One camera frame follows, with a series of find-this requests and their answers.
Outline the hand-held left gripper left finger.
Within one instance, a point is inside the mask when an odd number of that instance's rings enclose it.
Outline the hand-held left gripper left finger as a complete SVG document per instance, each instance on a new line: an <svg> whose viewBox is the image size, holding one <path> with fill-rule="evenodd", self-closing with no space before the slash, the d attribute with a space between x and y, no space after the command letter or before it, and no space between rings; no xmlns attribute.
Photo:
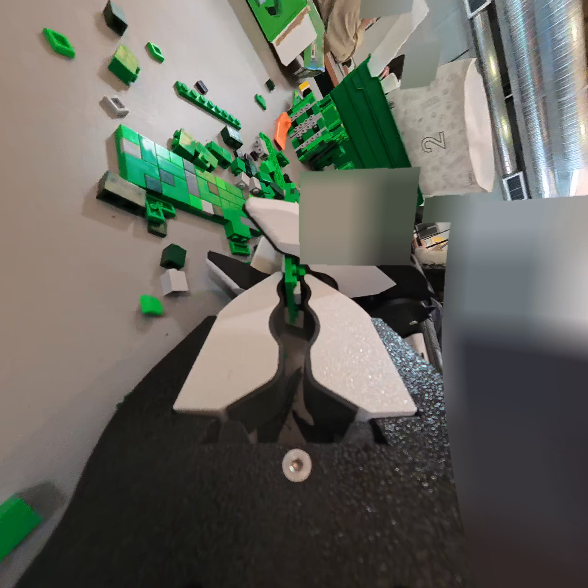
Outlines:
<svg viewBox="0 0 588 588"><path fill-rule="evenodd" d="M238 422L275 442L288 413L282 272L239 294L212 324L173 404L179 414Z"/></svg>

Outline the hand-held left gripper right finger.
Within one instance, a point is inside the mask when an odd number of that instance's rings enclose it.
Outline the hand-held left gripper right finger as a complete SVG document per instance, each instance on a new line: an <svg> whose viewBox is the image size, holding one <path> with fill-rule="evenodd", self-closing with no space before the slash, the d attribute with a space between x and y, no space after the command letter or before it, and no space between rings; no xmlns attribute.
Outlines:
<svg viewBox="0 0 588 588"><path fill-rule="evenodd" d="M301 286L303 402L306 442L334 443L349 428L378 419L413 417L418 408L382 342L370 315L356 302L307 274Z"/></svg>

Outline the large green brick plate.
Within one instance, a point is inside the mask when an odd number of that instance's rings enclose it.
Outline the large green brick plate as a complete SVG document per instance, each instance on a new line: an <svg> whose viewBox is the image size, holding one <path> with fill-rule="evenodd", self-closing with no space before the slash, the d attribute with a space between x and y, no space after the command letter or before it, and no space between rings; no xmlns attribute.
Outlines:
<svg viewBox="0 0 588 588"><path fill-rule="evenodd" d="M282 262L286 307L288 309L288 322L291 326L296 324L301 305L302 287L300 282L306 275L306 267L299 262L299 258L285 254Z"/></svg>

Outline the grey desk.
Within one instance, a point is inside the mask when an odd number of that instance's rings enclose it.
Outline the grey desk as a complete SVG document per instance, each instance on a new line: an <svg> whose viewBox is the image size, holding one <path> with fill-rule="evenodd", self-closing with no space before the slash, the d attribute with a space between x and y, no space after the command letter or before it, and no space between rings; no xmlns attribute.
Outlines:
<svg viewBox="0 0 588 588"><path fill-rule="evenodd" d="M1 587L42 550L116 405L228 301L206 265L229 253L221 224L177 210L160 239L96 199L119 171L115 129L222 144L221 122L173 86L202 80L250 146L295 87L246 1L114 1L122 36L106 3L1 1L1 501L42 483L56 499L1 563ZM108 70L120 45L141 68L129 86ZM187 251L186 295L161 291L171 243Z"/></svg>

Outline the small grey brick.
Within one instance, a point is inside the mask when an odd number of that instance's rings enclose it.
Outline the small grey brick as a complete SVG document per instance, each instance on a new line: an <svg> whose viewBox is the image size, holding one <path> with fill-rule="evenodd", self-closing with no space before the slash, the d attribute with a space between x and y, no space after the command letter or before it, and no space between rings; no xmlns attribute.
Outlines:
<svg viewBox="0 0 588 588"><path fill-rule="evenodd" d="M189 293L187 276L183 270L167 269L159 279L163 296L186 295Z"/></svg>

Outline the small dark green brick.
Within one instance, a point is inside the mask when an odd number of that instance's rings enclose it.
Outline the small dark green brick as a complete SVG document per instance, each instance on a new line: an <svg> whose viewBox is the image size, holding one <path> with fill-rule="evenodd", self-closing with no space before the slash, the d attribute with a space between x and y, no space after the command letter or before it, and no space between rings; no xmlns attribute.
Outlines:
<svg viewBox="0 0 588 588"><path fill-rule="evenodd" d="M182 270L185 267L186 258L187 251L183 247L171 243L163 249L159 265L164 269Z"/></svg>

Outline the orange brick separator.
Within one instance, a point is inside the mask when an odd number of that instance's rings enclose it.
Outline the orange brick separator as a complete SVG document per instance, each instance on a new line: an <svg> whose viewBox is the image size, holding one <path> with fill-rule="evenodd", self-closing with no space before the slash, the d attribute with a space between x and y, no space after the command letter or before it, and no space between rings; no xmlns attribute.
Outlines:
<svg viewBox="0 0 588 588"><path fill-rule="evenodd" d="M292 121L287 112L283 112L275 121L274 141L280 151L284 151L288 132L292 127Z"/></svg>

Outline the built green brick structure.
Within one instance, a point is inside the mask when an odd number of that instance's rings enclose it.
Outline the built green brick structure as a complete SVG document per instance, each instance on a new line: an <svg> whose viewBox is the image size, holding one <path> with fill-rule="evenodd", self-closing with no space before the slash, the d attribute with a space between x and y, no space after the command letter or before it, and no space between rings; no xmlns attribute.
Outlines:
<svg viewBox="0 0 588 588"><path fill-rule="evenodd" d="M317 99L309 88L296 90L287 114L291 122L288 136L302 163L313 171L347 165L349 135L330 95Z"/></svg>

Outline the green mosaic tile panel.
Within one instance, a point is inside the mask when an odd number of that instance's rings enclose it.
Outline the green mosaic tile panel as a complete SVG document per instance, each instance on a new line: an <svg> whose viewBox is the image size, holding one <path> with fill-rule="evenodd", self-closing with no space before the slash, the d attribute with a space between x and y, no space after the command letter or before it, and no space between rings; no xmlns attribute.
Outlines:
<svg viewBox="0 0 588 588"><path fill-rule="evenodd" d="M121 177L152 201L166 203L160 212L148 212L149 221L174 216L177 209L208 217L224 226L234 254L249 254L250 239L261 232L243 210L249 196L242 189L124 124L114 137Z"/></svg>

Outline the dark green long brick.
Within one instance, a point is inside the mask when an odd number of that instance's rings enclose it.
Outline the dark green long brick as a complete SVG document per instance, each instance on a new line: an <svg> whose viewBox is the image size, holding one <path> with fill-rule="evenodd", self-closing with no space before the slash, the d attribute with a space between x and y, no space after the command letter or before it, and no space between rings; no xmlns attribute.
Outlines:
<svg viewBox="0 0 588 588"><path fill-rule="evenodd" d="M146 212L147 192L111 171L103 174L98 183L96 198L118 209L143 217Z"/></svg>

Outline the long green brick plate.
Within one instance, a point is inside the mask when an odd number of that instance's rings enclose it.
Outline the long green brick plate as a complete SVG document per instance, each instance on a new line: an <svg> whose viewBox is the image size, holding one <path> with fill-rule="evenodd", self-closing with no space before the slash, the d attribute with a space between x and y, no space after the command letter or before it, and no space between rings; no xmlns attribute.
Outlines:
<svg viewBox="0 0 588 588"><path fill-rule="evenodd" d="M236 116L233 116L228 111L218 107L204 95L199 94L195 89L189 88L188 85L180 81L175 82L174 88L179 97L207 112L217 120L224 122L226 125L229 125L236 130L242 128L241 122Z"/></svg>

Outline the green storage bin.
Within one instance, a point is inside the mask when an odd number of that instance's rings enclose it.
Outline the green storage bin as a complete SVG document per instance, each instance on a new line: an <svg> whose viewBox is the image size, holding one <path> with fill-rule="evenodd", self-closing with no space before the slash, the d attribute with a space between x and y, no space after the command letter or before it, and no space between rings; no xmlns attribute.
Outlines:
<svg viewBox="0 0 588 588"><path fill-rule="evenodd" d="M371 55L329 92L348 139L336 169L411 167L401 134L378 76L369 69Z"/></svg>

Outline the printed white paper bag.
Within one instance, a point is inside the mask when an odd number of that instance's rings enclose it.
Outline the printed white paper bag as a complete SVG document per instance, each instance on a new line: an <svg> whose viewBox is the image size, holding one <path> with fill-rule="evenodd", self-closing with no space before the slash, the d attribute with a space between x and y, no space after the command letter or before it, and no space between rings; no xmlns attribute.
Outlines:
<svg viewBox="0 0 588 588"><path fill-rule="evenodd" d="M424 197L493 190L493 131L477 59L442 65L429 86L387 97Z"/></svg>

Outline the bright green brick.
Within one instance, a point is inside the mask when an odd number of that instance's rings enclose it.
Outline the bright green brick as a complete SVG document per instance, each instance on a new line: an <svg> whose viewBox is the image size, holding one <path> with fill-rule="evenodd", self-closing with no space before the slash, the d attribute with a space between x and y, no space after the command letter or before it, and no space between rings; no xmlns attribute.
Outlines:
<svg viewBox="0 0 588 588"><path fill-rule="evenodd" d="M1 504L1 560L14 551L41 523L42 518L16 495Z"/></svg>

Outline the silver ventilation duct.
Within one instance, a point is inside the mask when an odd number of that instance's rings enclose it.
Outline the silver ventilation duct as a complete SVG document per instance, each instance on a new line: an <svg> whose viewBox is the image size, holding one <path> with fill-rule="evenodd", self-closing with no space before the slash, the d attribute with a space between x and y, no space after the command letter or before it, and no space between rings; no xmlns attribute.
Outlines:
<svg viewBox="0 0 588 588"><path fill-rule="evenodd" d="M492 1L468 22L500 178L587 196L587 1Z"/></svg>

